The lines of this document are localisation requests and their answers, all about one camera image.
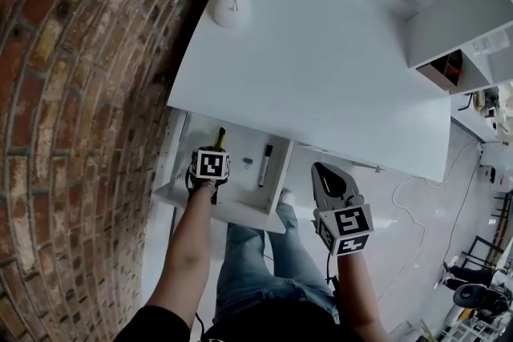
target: jeans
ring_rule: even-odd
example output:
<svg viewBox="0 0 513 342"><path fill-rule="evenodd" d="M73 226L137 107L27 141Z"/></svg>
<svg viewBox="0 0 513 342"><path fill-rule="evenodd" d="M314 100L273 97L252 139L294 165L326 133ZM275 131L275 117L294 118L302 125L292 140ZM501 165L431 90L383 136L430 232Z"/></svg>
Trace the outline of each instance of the jeans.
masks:
<svg viewBox="0 0 513 342"><path fill-rule="evenodd" d="M286 233L269 232L274 276L264 262L264 232L231 223L228 225L226 253L217 281L214 323L272 299L309 301L334 315L335 298L301 244L293 208L279 203L277 214L285 225Z"/></svg>

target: flower vase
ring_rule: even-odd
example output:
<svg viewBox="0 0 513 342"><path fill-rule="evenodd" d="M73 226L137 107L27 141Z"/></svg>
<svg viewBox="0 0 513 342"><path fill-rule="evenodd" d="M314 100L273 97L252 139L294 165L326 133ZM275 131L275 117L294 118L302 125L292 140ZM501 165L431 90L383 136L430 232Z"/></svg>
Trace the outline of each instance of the flower vase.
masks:
<svg viewBox="0 0 513 342"><path fill-rule="evenodd" d="M246 25L251 16L249 0L216 0L214 20L221 27L236 29Z"/></svg>

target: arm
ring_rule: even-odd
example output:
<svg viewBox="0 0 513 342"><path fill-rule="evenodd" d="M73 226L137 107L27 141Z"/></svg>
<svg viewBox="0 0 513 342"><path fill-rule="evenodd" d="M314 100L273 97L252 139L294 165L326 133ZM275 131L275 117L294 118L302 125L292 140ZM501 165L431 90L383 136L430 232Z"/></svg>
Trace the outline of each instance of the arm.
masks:
<svg viewBox="0 0 513 342"><path fill-rule="evenodd" d="M164 269L146 305L174 312L192 327L210 269L210 198L203 185L189 200L184 216L170 235Z"/></svg>
<svg viewBox="0 0 513 342"><path fill-rule="evenodd" d="M388 339L379 318L378 302L361 252L338 257L338 310L365 342Z"/></svg>

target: marker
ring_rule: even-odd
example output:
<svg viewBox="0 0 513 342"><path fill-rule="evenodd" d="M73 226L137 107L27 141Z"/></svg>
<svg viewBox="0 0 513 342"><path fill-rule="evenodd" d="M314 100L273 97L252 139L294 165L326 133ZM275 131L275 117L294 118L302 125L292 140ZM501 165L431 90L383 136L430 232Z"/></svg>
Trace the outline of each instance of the marker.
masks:
<svg viewBox="0 0 513 342"><path fill-rule="evenodd" d="M258 187L263 187L265 182L265 175L267 174L267 166L269 165L269 157L273 152L273 146L267 145L265 147L264 161L260 167L260 173L258 175Z"/></svg>

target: white drawer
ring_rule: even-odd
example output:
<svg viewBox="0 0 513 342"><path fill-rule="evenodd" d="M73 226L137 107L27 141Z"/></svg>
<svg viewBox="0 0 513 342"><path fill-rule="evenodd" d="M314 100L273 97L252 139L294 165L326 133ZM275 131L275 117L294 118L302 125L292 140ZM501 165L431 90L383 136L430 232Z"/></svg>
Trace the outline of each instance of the white drawer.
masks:
<svg viewBox="0 0 513 342"><path fill-rule="evenodd" d="M238 223L266 231L285 232L276 214L276 205L285 181L294 141L173 109L163 149L157 163L153 197L175 207L185 208L188 191L185 172L191 153L201 146L212 145L220 127L226 130L224 148L230 153L230 177L219 188L212 218ZM265 185L258 187L257 178L267 144L273 146ZM244 158L253 160L249 168Z"/></svg>

